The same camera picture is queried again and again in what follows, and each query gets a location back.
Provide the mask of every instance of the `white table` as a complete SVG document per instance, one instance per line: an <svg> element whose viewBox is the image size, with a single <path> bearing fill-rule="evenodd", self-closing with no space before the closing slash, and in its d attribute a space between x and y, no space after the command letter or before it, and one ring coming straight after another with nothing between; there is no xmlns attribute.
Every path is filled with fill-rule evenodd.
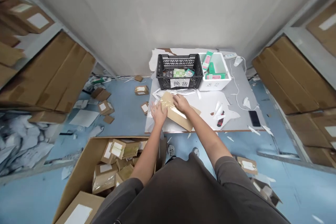
<svg viewBox="0 0 336 224"><path fill-rule="evenodd" d="M158 52L161 54L169 54L168 51L171 51L172 53L175 53L176 55L189 55L189 54L194 54L194 53L201 53L201 52L207 52L206 49L166 49L165 51L162 52ZM230 54L231 52L229 51L220 51L223 55L225 54ZM249 101L250 101L250 105L251 105L251 109L254 109L255 106L257 105L257 100L256 97L254 96L254 93L251 89L251 86L246 78L246 75L244 73L244 62L242 62L239 66L235 67L233 65L234 63L234 59L229 59L226 60L226 64L228 66L228 69L230 71L231 76L233 75L236 79L236 84L239 88L239 94L238 94L238 102L240 107L244 108L244 109L248 109L246 107L243 106L243 101L245 97L248 97ZM157 89L160 88L159 82L157 80L157 78L155 77L156 73L154 75L153 78L153 82L152 82L152 87L150 90L150 98L149 98L149 104L152 104L152 102L155 101L154 96L152 95L153 92L155 92ZM215 92L222 92L224 93L226 99L229 102L229 110L237 112L240 117L239 118L235 118L235 119L231 119L229 120L224 127L217 132L235 132L235 131L250 131L250 129L248 128L248 126L252 127L253 129L257 130L257 131L265 131L262 127L253 127L252 126L252 122L249 116L249 112L246 110L242 110L238 107L238 104L236 102L236 96L232 95L232 94L236 94L238 92L237 87L234 83L233 80L230 81L230 83L228 85L226 85L226 87L222 90L222 91L208 91L208 92L201 92L201 96L202 99L199 100L196 94L190 95L190 96L185 96L187 98L187 100L189 101L189 103L194 106L195 108L201 110L200 108L204 108L204 103L208 101L208 99L210 99L212 96L214 95L219 95L216 94ZM211 112L214 112L215 106L216 106L216 101L217 99L212 99L212 104L211 107L213 109L209 110L209 111L204 111L201 113L201 117L205 120L208 121L210 123L212 123L211 121L209 121L209 116ZM259 121L261 125L266 125L265 119L261 113L260 108L256 108L255 111L257 112ZM153 128L153 123L154 120L153 118L147 117L146 119L146 126L145 126L145 133L149 134L152 131ZM169 118L167 118L167 120L165 121L163 128L162 128L164 133L188 133L188 131L186 131L184 128L182 128L181 126L179 126L178 124L176 124L175 122L173 122L172 120L170 120Z"/></svg>

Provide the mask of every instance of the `shoe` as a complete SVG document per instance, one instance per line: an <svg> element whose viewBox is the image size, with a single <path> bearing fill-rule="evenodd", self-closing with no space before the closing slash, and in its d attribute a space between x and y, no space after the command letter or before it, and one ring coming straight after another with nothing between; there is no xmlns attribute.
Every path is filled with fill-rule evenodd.
<svg viewBox="0 0 336 224"><path fill-rule="evenodd" d="M196 147L194 147L192 151L196 154L196 156L198 157L200 156L200 152L198 151Z"/></svg>
<svg viewBox="0 0 336 224"><path fill-rule="evenodd" d="M167 149L169 158L172 158L173 156L175 156L175 148L173 145L168 145L168 149Z"/></svg>

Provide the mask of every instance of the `gray t-shirt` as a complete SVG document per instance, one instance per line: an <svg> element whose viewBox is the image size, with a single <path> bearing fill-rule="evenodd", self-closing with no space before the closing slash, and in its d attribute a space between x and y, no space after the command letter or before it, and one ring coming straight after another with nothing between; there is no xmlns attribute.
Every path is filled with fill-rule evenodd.
<svg viewBox="0 0 336 224"><path fill-rule="evenodd" d="M232 157L215 165L217 180L194 154L175 158L143 187L130 178L111 192L92 220L107 223L284 223Z"/></svg>

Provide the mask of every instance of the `hand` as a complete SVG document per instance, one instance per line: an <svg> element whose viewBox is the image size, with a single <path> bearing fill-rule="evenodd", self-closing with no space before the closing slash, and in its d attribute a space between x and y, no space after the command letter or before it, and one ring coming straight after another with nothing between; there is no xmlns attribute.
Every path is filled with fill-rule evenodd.
<svg viewBox="0 0 336 224"><path fill-rule="evenodd" d="M173 95L173 99L174 99L174 105L182 112L185 113L187 112L188 109L190 109L189 102L183 95L180 94Z"/></svg>
<svg viewBox="0 0 336 224"><path fill-rule="evenodd" d="M159 101L157 105L155 105L154 102L152 102L150 110L152 112L152 116L153 116L155 124L162 126L165 119L167 118L167 113L168 113L167 107L165 107L162 112L161 102Z"/></svg>

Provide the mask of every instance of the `power strip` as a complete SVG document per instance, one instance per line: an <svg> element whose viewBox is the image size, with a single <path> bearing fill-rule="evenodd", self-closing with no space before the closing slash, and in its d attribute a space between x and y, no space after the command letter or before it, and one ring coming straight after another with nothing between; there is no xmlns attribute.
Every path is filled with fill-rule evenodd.
<svg viewBox="0 0 336 224"><path fill-rule="evenodd" d="M224 58L225 59L231 59L231 58L236 58L238 55L234 52L234 53L231 53L231 54L226 54L224 55Z"/></svg>

